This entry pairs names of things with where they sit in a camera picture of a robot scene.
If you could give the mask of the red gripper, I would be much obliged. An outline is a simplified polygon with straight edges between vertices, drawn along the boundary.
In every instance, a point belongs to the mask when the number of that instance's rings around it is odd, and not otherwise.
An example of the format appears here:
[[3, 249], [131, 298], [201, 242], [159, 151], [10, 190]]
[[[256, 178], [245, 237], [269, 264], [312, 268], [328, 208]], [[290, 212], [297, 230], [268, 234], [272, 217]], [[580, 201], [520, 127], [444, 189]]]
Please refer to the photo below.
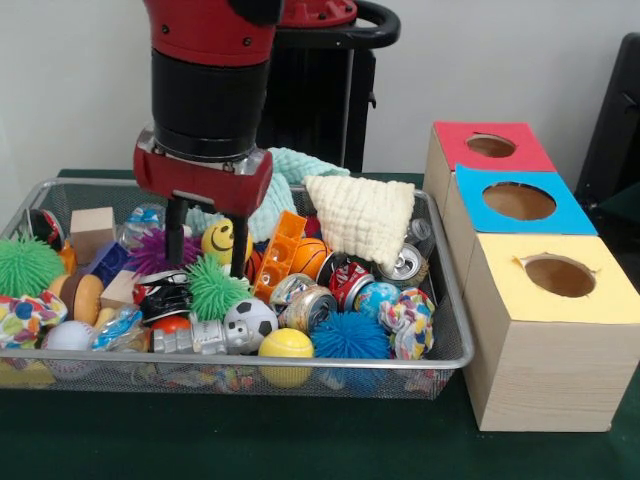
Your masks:
[[196, 162], [164, 152], [154, 132], [144, 130], [134, 149], [133, 171], [141, 188], [169, 199], [165, 258], [170, 265], [180, 265], [184, 260], [183, 222], [189, 200], [232, 216], [230, 275], [238, 279], [244, 276], [248, 217], [262, 204], [272, 178], [273, 160], [269, 151], [255, 149], [238, 161]]

